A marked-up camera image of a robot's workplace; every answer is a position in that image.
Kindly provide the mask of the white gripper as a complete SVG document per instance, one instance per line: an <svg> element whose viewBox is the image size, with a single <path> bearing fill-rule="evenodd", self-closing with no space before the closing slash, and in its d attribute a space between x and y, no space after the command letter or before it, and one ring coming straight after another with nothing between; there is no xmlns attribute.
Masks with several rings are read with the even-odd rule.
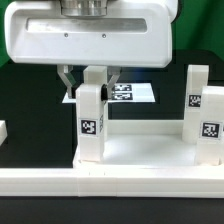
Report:
<svg viewBox="0 0 224 224"><path fill-rule="evenodd" d="M169 64L176 18L177 0L14 1L4 15L6 50L16 63L58 65L69 99L77 84L72 65L108 66L107 101L121 67Z"/></svg>

